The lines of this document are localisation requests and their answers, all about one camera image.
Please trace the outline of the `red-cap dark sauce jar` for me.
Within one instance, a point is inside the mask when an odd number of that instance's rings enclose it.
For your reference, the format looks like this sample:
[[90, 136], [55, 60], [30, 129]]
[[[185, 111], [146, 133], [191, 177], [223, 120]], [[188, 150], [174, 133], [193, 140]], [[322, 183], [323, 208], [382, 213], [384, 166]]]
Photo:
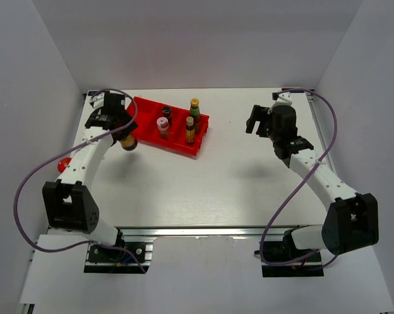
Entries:
[[120, 141], [120, 145], [124, 150], [132, 151], [136, 149], [138, 141], [134, 135], [130, 134]]

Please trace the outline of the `pink-cap spice jar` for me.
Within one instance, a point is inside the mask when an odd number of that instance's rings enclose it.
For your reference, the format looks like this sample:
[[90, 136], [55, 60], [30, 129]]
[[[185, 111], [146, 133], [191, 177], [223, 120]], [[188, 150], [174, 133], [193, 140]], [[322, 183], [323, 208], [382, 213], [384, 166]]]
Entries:
[[169, 121], [166, 117], [160, 117], [156, 121], [159, 137], [167, 140], [169, 138]]

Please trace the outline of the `black-cap spice shaker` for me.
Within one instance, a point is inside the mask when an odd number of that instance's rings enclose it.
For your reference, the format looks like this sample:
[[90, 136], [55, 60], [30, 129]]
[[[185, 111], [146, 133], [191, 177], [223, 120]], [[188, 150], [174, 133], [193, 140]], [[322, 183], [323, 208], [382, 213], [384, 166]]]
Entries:
[[162, 115], [168, 120], [169, 125], [172, 125], [172, 109], [169, 106], [162, 108]]

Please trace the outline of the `green-label red sauce bottle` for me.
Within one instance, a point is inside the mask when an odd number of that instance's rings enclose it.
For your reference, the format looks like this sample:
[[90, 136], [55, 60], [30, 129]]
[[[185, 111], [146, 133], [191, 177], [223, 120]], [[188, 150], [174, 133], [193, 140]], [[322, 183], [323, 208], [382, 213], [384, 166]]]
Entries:
[[200, 132], [201, 112], [197, 98], [192, 98], [190, 101], [189, 115], [193, 117], [195, 133], [198, 134]]

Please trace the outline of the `yellow-label dark sauce bottle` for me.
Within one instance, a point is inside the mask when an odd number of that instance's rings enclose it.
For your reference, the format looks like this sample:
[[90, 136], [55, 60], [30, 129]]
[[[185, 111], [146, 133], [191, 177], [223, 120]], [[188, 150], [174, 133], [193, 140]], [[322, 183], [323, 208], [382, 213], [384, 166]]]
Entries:
[[192, 116], [186, 118], [186, 143], [193, 144], [195, 142], [195, 123]]

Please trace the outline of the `red-cap brown spice jar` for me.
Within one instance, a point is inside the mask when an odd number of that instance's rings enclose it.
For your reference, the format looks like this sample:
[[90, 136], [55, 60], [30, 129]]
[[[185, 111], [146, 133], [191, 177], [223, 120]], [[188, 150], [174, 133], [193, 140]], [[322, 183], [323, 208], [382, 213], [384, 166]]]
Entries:
[[67, 166], [70, 164], [71, 160], [72, 160], [72, 158], [70, 158], [70, 157], [66, 157], [66, 158], [61, 159], [57, 164], [57, 170], [60, 173], [63, 173], [65, 171], [65, 169], [67, 168]]

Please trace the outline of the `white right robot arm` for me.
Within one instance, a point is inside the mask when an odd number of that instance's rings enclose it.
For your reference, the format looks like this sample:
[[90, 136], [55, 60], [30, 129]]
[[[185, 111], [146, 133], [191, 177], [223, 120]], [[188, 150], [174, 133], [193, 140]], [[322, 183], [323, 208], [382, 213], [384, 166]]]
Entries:
[[327, 211], [319, 226], [298, 227], [286, 232], [282, 251], [292, 261], [308, 251], [327, 249], [334, 255], [377, 244], [378, 202], [370, 194], [360, 194], [319, 160], [314, 146], [298, 135], [295, 109], [289, 105], [271, 108], [256, 105], [246, 122], [253, 131], [269, 138], [275, 155], [298, 174]]

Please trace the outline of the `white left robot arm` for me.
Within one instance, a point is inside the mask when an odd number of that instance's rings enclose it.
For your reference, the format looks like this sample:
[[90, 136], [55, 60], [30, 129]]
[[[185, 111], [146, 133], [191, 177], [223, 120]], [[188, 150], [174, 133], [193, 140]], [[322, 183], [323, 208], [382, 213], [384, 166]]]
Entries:
[[136, 116], [125, 107], [129, 95], [115, 90], [101, 90], [90, 99], [93, 111], [84, 125], [81, 147], [54, 182], [47, 182], [42, 196], [50, 227], [84, 234], [102, 244], [103, 253], [112, 261], [125, 255], [121, 231], [100, 216], [91, 186], [107, 150], [116, 143], [126, 151], [136, 149], [133, 131]]

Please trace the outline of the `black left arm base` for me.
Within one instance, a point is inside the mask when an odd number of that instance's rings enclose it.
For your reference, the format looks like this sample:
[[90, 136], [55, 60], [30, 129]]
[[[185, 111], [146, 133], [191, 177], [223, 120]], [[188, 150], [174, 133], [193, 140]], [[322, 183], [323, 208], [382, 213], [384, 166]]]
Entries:
[[124, 236], [125, 251], [90, 245], [84, 262], [84, 273], [144, 274], [152, 261], [154, 237]]

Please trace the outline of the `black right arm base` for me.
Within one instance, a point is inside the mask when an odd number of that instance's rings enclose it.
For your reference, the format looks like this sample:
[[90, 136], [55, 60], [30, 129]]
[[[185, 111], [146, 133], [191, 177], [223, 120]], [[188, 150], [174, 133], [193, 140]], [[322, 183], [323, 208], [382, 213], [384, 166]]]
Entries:
[[[292, 231], [289, 229], [284, 232], [283, 238], [277, 241], [265, 240], [263, 244], [263, 257], [272, 263], [283, 263], [300, 258], [312, 252], [312, 249], [297, 249], [293, 240], [290, 238]], [[304, 258], [295, 263], [285, 266], [269, 266], [261, 263], [263, 278], [294, 278], [294, 277], [323, 277], [324, 271], [321, 268], [321, 254]]]

